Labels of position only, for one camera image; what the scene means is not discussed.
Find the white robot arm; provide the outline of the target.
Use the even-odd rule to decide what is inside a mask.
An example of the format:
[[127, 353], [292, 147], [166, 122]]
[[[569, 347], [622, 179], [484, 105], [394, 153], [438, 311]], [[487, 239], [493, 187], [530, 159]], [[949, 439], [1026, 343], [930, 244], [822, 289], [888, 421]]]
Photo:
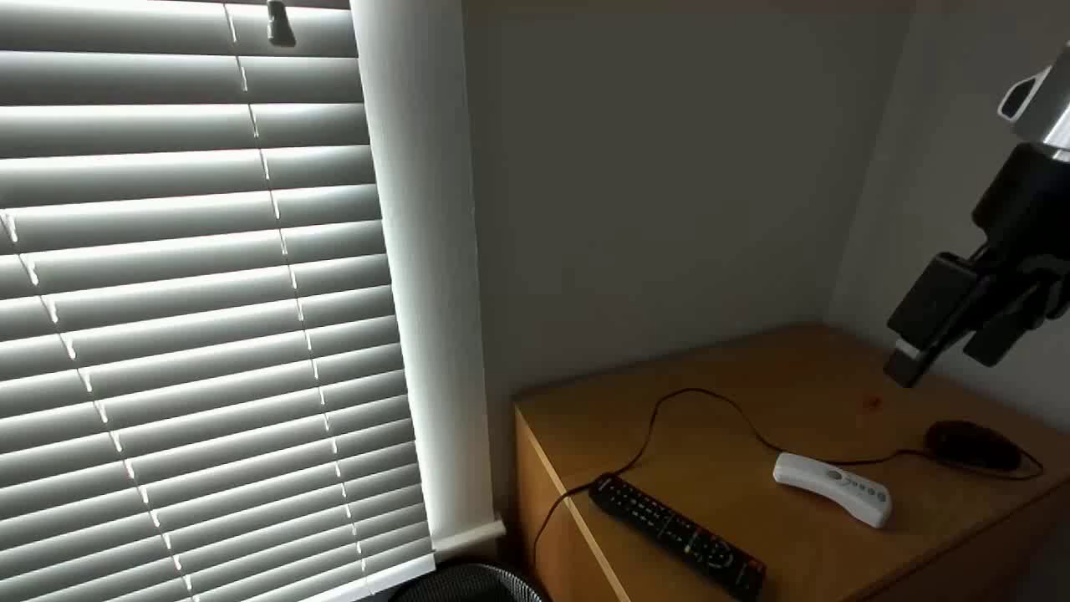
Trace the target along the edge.
[[1021, 142], [972, 207], [983, 244], [969, 258], [938, 250], [888, 316], [882, 370], [907, 386], [949, 343], [993, 369], [1070, 306], [1070, 47], [1016, 79], [995, 112]]

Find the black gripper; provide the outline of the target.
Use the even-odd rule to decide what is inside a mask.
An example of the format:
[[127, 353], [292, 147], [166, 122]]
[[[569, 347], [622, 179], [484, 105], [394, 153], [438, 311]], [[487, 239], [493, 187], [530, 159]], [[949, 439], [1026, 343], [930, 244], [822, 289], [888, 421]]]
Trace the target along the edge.
[[888, 316], [896, 347], [882, 370], [911, 386], [949, 347], [993, 369], [1026, 330], [1070, 306], [1070, 168], [1021, 142], [972, 223], [987, 239], [955, 258], [938, 250]]

